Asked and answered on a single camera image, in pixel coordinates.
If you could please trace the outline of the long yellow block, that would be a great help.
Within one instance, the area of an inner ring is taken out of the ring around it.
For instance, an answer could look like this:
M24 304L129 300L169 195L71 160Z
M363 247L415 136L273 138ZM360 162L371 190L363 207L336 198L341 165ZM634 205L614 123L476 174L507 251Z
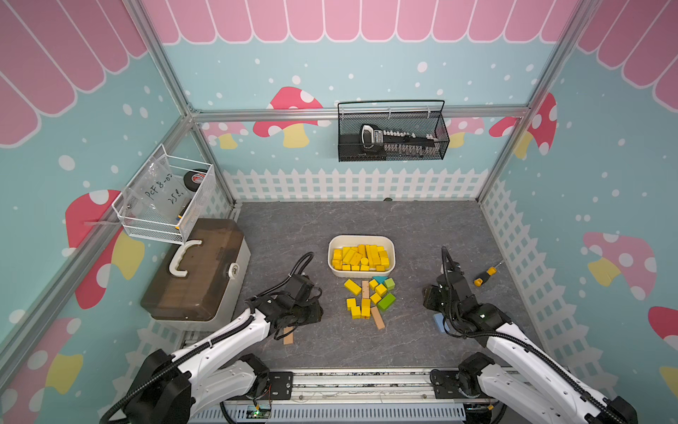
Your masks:
M342 249L335 249L332 257L332 267L334 270L342 270L344 267L344 253Z

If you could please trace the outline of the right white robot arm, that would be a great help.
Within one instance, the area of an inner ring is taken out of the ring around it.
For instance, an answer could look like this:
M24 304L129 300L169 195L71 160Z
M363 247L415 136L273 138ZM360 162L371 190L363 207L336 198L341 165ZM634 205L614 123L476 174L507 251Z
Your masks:
M573 376L531 342L498 307L480 303L459 263L441 249L441 275L423 291L425 308L441 314L455 339L486 348L459 364L454 390L464 397L498 400L531 423L636 423L636 409L610 399Z

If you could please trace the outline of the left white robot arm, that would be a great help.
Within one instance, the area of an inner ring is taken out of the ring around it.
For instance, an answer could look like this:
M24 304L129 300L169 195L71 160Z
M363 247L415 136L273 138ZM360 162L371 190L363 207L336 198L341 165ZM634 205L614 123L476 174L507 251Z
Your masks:
M284 281L246 300L246 310L210 336L174 353L148 355L127 394L100 421L187 423L222 401L257 399L270 370L245 349L321 321L321 288L305 274L313 259L314 253L303 254Z

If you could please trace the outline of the large yellow front block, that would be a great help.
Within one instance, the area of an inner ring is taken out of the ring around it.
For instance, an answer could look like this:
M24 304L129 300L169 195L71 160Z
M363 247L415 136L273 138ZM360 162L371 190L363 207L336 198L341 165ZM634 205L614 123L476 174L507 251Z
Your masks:
M346 265L357 266L361 263L363 255L358 252L356 247L347 247L344 250L343 262Z

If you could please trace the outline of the small yellow cube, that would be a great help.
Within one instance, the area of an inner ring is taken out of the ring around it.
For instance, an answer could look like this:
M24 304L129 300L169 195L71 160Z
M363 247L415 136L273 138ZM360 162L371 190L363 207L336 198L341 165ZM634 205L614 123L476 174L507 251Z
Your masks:
M379 251L380 265L385 268L385 270L390 268L391 262L386 251Z

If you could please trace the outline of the wooden block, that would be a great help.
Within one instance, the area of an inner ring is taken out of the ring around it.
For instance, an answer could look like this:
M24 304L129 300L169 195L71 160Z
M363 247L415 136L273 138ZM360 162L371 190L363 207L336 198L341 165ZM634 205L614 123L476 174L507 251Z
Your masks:
M284 337L282 340L284 341L285 346L291 346L294 343L294 328L293 327L287 327L284 329Z

